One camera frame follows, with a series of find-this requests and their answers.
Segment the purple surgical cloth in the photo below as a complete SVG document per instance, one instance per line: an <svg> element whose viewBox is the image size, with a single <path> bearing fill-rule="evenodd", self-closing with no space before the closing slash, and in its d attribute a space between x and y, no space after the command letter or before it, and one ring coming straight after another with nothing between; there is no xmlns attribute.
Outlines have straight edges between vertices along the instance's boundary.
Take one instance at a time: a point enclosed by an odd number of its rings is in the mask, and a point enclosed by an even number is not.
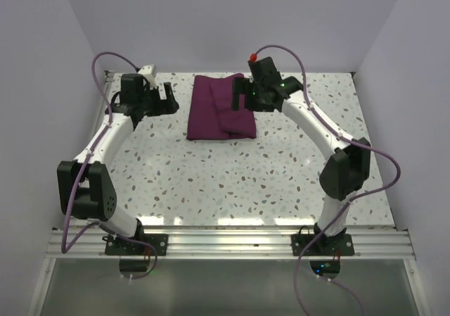
<svg viewBox="0 0 450 316"><path fill-rule="evenodd" d="M188 140L217 141L257 137L253 112L243 105L237 111L231 109L233 80L242 76L241 73L223 78L195 76L188 116Z"/></svg>

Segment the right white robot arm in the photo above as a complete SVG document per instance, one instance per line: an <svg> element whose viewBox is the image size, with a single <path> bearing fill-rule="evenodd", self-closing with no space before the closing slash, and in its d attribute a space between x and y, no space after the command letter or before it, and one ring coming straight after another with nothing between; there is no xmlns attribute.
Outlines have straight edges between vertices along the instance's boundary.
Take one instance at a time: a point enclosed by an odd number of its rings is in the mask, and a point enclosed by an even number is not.
<svg viewBox="0 0 450 316"><path fill-rule="evenodd" d="M296 77L283 78L273 59L248 61L251 76L237 77L232 84L233 110L244 107L252 112L278 112L291 119L314 142L325 159L319 184L325 193L323 210L314 225L313 245L329 254L345 235L348 208L370 173L370 142L342 131L312 101L306 101L303 84Z"/></svg>

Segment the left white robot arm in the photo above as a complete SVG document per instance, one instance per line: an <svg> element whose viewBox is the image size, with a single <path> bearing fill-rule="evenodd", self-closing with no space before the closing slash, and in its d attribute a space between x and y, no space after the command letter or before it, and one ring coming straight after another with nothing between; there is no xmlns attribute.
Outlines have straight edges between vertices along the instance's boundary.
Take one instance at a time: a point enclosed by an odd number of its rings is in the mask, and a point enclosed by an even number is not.
<svg viewBox="0 0 450 316"><path fill-rule="evenodd" d="M110 166L123 143L145 117L175 114L179 104L172 84L157 86L150 75L126 73L120 90L106 102L101 126L73 160L57 167L60 206L65 221L88 220L122 236L121 245L136 255L146 246L141 222L117 202Z"/></svg>

